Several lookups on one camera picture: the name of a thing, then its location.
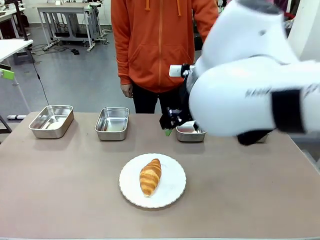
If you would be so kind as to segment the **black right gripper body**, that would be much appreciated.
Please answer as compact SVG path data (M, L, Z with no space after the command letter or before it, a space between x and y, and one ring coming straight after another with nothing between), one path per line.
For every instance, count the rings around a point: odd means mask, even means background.
M159 123L163 130L173 130L187 122L195 121L188 107L180 107L177 109L167 107L162 109L161 113Z

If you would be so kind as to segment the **person's right hand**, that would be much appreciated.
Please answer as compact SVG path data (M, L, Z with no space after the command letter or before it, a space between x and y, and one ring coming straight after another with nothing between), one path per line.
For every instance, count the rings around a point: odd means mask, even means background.
M132 84L121 84L120 89L125 97L132 99L133 98L133 86Z

